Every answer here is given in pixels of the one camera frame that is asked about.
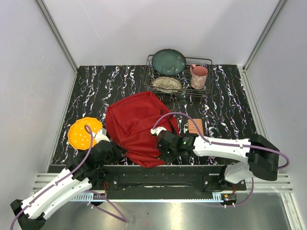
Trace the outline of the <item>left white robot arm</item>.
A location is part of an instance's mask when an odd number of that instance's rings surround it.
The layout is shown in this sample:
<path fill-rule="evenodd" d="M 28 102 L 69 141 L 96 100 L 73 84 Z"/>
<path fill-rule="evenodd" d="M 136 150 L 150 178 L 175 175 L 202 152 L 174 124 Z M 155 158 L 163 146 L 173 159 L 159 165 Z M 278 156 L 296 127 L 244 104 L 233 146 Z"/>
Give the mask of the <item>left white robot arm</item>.
<path fill-rule="evenodd" d="M 113 142 L 100 141 L 78 155 L 47 185 L 25 200 L 11 203 L 16 222 L 23 230 L 39 230 L 60 207 L 87 190 L 106 188 L 104 165 L 122 159 L 124 150 Z"/>

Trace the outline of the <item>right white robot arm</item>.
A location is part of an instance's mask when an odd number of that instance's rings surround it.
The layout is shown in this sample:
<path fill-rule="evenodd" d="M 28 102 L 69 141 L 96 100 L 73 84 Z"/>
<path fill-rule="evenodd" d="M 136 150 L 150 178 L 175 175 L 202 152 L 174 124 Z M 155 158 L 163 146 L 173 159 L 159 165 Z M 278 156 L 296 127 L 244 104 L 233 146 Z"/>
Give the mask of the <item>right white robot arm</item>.
<path fill-rule="evenodd" d="M 218 177 L 218 185 L 224 190 L 251 177 L 265 181 L 277 180 L 277 149 L 261 135 L 239 140 L 202 137 L 198 134 L 179 136 L 163 127 L 151 129 L 151 134 L 156 138 L 157 148 L 167 163 L 178 157 L 190 156 L 235 160 L 236 164 L 225 166 Z"/>

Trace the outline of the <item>pink leather wallet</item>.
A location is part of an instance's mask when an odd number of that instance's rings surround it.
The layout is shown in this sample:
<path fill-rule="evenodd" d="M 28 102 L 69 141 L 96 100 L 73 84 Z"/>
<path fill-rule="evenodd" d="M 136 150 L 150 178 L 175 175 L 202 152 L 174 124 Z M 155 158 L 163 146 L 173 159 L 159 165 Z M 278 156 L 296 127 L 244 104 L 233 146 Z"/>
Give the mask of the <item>pink leather wallet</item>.
<path fill-rule="evenodd" d="M 192 122 L 191 119 L 188 120 L 188 131 L 190 134 L 204 134 L 203 125 L 201 119 L 193 119 L 195 123 Z"/>

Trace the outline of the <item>red student backpack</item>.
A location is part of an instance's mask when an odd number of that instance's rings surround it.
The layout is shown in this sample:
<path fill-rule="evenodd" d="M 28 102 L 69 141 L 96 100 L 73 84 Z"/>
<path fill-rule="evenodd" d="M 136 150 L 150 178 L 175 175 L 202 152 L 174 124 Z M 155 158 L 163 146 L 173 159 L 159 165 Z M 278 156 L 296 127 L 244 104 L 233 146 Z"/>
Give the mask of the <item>red student backpack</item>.
<path fill-rule="evenodd" d="M 164 165 L 151 129 L 168 107 L 152 92 L 126 97 L 107 108 L 105 124 L 110 138 L 128 152 L 126 157 L 146 168 Z"/>

